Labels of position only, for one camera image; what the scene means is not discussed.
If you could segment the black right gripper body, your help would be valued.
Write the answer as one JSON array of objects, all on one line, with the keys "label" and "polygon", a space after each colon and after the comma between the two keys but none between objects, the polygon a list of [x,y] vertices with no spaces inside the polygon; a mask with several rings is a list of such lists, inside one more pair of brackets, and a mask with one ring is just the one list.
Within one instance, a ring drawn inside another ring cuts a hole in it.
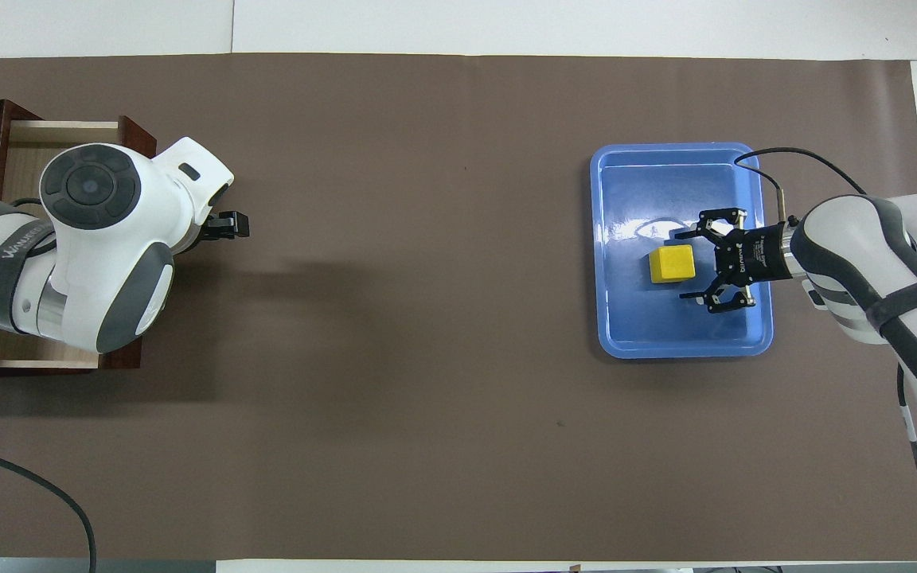
[{"label": "black right gripper body", "polygon": [[786,224],[732,229],[714,240],[716,276],[727,284],[753,284],[792,279],[785,258]]}]

